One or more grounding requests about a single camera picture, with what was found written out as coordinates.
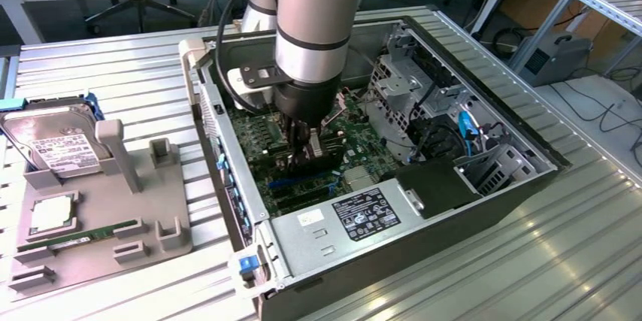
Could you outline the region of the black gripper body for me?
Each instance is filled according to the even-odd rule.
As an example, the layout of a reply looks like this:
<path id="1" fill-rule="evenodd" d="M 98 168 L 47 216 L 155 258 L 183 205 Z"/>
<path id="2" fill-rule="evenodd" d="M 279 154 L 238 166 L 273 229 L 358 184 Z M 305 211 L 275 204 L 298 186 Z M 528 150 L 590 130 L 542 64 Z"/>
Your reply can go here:
<path id="1" fill-rule="evenodd" d="M 293 120 L 318 127 L 334 107 L 342 83 L 337 76 L 321 83 L 293 81 L 274 87 L 274 103 L 279 111 Z"/>

